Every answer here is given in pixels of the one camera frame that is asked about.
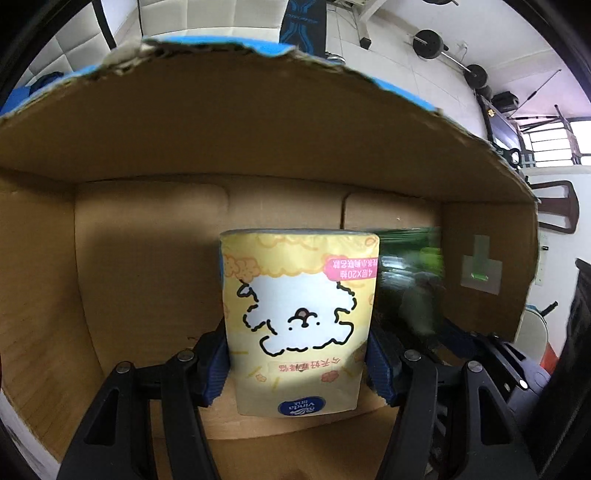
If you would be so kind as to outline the green snack bag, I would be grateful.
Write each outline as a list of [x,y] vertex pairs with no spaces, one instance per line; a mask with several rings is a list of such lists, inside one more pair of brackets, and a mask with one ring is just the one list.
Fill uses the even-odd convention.
[[444,259],[440,229],[381,229],[374,322],[402,344],[438,346]]

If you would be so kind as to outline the yellow tissue pack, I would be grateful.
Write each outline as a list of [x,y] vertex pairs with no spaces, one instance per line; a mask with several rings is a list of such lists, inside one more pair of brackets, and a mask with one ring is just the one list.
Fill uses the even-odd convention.
[[377,289],[380,239],[346,230],[233,230],[222,305],[238,413],[353,411]]

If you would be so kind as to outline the grey shell office chair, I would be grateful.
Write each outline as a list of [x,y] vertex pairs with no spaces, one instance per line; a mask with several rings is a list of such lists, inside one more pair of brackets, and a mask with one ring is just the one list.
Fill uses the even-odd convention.
[[531,305],[527,305],[522,312],[513,345],[540,364],[543,360],[548,344],[548,327],[544,316]]

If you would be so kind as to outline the dark wooden chair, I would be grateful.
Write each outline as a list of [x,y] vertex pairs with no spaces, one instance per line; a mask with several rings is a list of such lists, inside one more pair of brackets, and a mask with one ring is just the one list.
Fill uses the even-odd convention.
[[568,180],[558,180],[530,185],[533,191],[561,188],[564,195],[562,197],[540,197],[538,196],[538,213],[561,217],[565,221],[564,226],[556,225],[539,220],[538,225],[541,229],[572,235],[576,233],[579,218],[580,204],[574,185]]

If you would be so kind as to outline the open cardboard box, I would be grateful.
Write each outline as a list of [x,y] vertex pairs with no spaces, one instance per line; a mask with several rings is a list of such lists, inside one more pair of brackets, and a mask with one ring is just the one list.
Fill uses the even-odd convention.
[[216,328],[219,237],[249,229],[437,227],[443,318],[512,344],[537,206],[431,105],[290,46],[116,49],[1,119],[1,424],[60,479],[533,479],[528,415],[438,338],[403,344],[436,365],[434,407],[389,406],[366,362],[355,410],[298,418],[239,414],[231,363],[208,408],[115,366]]

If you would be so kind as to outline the black speaker box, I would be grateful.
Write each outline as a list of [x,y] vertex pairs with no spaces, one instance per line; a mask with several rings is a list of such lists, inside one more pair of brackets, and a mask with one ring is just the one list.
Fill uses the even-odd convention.
[[494,95],[491,103],[501,113],[514,112],[520,106],[519,98],[510,91],[504,91]]

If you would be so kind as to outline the white padded chair right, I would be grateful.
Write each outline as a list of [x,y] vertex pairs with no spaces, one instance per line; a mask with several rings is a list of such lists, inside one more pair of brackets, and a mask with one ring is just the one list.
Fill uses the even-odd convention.
[[287,0],[138,1],[144,36],[221,36],[279,42]]

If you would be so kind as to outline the white padded chair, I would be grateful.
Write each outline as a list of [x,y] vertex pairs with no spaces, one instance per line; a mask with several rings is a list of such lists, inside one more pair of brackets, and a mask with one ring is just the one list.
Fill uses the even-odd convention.
[[144,36],[221,36],[279,42],[287,0],[138,1]]
[[30,86],[44,75],[72,73],[99,63],[115,46],[103,3],[90,1],[41,48],[16,86]]

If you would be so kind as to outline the floor barbell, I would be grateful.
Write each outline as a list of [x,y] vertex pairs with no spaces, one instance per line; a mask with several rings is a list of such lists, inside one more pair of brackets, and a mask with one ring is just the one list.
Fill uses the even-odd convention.
[[448,46],[443,38],[435,31],[424,29],[412,38],[412,48],[415,54],[425,60],[434,60],[443,56],[458,66],[464,75],[468,86],[473,90],[484,89],[488,86],[488,73],[478,64],[466,65],[448,53]]

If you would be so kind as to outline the white padded chair left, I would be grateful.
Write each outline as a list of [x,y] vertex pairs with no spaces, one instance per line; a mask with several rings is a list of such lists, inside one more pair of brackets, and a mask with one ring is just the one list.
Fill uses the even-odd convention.
[[16,86],[30,86],[44,75],[72,73],[99,63],[115,46],[103,3],[90,1],[41,48]]

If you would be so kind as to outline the black blue bench pad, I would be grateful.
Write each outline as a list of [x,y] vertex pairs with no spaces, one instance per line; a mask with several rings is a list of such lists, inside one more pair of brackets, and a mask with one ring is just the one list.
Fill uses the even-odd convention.
[[290,44],[308,55],[325,58],[327,2],[290,0],[280,27],[280,43]]

